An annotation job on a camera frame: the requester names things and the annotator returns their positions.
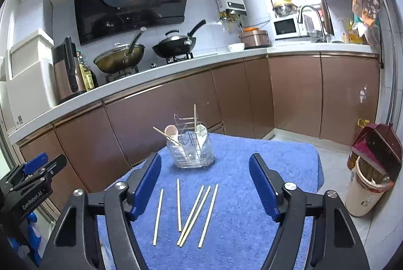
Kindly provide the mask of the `white ceramic spoon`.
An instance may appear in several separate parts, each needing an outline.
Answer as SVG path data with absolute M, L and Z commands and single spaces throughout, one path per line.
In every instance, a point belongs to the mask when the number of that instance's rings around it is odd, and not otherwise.
M 203 124 L 197 124 L 195 134 L 197 139 L 197 146 L 199 148 L 202 148 L 208 137 L 207 128 Z

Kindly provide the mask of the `beige trash bin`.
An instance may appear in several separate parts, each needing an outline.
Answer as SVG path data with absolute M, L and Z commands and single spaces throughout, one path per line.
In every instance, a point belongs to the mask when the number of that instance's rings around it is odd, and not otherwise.
M 383 194 L 393 187 L 394 182 L 388 174 L 383 175 L 361 157 L 356 159 L 352 172 L 345 206 L 353 217 L 363 217 L 375 207 Z

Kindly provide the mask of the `maroon dustpan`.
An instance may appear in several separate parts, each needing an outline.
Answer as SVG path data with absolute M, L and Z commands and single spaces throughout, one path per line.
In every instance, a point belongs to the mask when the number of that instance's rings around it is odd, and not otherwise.
M 402 168 L 402 144 L 391 125 L 368 124 L 362 129 L 351 151 L 392 181 Z

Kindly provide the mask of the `white storage box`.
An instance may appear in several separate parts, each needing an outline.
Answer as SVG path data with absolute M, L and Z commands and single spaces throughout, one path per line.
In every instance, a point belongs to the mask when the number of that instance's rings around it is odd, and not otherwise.
M 59 104 L 53 47 L 53 39 L 38 28 L 7 51 L 6 84 L 16 128 Z

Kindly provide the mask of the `rose gold electric kettle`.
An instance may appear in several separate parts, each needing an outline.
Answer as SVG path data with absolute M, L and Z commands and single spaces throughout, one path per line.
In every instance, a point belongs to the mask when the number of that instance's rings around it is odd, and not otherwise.
M 77 49 L 70 36 L 53 48 L 53 68 L 60 102 L 64 103 L 87 90 L 81 74 Z

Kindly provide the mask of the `blue terry cloth mat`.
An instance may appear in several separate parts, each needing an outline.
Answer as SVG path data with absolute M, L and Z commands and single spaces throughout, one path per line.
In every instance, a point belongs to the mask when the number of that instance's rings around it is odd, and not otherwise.
M 270 169 L 305 192 L 317 192 L 324 176 L 319 154 L 307 143 L 284 143 L 211 134 L 215 161 L 206 168 L 174 165 L 167 148 L 160 150 L 162 167 L 144 213 L 132 223 L 137 243 L 150 269 L 260 269 L 278 225 L 269 217 L 249 174 L 249 158 L 258 153 Z M 182 229 L 197 198 L 210 193 L 182 247 L 178 232 L 176 180 L 180 179 Z M 210 201 L 219 184 L 206 238 L 197 247 Z M 152 245 L 160 190 L 164 189 L 157 245 Z

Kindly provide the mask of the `wooden chopstick leaning in holder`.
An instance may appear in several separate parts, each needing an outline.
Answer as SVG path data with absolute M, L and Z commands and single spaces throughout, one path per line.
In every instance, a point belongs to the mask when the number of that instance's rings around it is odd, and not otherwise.
M 153 126 L 152 127 L 157 133 L 163 135 L 167 140 L 171 141 L 173 144 L 181 146 L 182 144 L 180 144 L 177 140 L 174 140 L 172 137 L 170 137 L 169 135 L 165 134 L 163 131 L 161 131 L 160 129 L 158 129 L 157 127 Z

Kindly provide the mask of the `pink ceramic spoon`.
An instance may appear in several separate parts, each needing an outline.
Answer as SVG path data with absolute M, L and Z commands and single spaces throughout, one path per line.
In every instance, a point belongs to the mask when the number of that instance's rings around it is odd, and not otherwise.
M 177 140 L 179 142 L 179 140 L 178 140 L 179 131 L 178 131 L 178 128 L 175 125 L 166 126 L 164 133 L 169 135 L 174 140 Z

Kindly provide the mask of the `clear utensil holder with rack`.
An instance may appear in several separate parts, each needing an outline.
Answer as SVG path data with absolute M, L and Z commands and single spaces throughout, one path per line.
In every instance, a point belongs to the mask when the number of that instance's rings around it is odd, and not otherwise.
M 203 124 L 198 116 L 197 124 Z M 182 145 L 178 146 L 167 140 L 167 147 L 178 168 L 203 168 L 210 166 L 215 161 L 209 133 L 203 147 L 197 146 L 193 117 L 180 117 L 178 114 L 174 114 L 172 125 L 178 128 L 178 140 Z

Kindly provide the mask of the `gas stove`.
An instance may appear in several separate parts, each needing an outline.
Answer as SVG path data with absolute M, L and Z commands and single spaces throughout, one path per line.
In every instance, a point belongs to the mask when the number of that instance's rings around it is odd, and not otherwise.
M 215 50 L 206 50 L 206 51 L 197 51 L 196 53 L 189 53 L 185 55 L 179 55 L 175 57 L 169 57 L 167 59 L 163 59 L 157 57 L 151 61 L 141 61 L 139 64 L 131 66 L 129 68 L 125 68 L 123 70 L 119 70 L 113 74 L 106 74 L 104 75 L 105 82 L 111 83 L 118 79 L 124 78 L 126 76 L 130 76 L 133 74 L 137 74 L 140 72 L 144 72 L 146 70 L 151 70 L 157 67 L 161 67 L 164 65 L 170 65 L 172 63 L 181 62 L 181 61 L 188 61 L 190 59 L 195 59 L 196 57 L 205 57 L 210 55 L 216 55 L 218 52 Z

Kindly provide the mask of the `yellow detergent bottle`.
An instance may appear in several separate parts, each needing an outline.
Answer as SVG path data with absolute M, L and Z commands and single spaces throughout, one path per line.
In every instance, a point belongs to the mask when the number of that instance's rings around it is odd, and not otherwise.
M 342 41 L 348 44 L 364 45 L 363 36 L 359 35 L 358 25 L 347 18 L 340 19 L 342 24 Z

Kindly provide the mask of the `black wok with lid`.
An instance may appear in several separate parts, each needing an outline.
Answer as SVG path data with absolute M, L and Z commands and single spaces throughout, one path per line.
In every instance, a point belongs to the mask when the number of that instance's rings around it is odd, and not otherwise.
M 157 45 L 153 46 L 153 51 L 157 56 L 167 59 L 179 55 L 190 55 L 194 49 L 197 38 L 195 33 L 206 24 L 206 20 L 201 20 L 186 35 L 181 35 L 179 30 L 171 30 L 165 33 L 165 38 Z

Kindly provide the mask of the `white bowl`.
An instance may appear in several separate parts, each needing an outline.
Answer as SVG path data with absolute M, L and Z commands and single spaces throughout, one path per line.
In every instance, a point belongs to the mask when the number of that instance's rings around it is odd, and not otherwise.
M 231 44 L 227 46 L 227 49 L 231 53 L 241 52 L 245 49 L 245 44 L 242 42 Z

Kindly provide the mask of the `white microwave oven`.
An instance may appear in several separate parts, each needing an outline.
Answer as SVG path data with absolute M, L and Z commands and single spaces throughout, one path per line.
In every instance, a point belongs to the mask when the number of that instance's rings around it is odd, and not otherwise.
M 298 14 L 273 19 L 275 40 L 307 37 L 305 25 L 298 23 Z

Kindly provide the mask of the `steel bowl on microwave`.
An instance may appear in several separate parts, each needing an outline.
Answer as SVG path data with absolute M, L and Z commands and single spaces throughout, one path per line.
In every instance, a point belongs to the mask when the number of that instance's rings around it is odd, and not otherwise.
M 273 11 L 278 17 L 285 17 L 298 12 L 297 6 L 292 0 L 282 0 L 273 4 Z

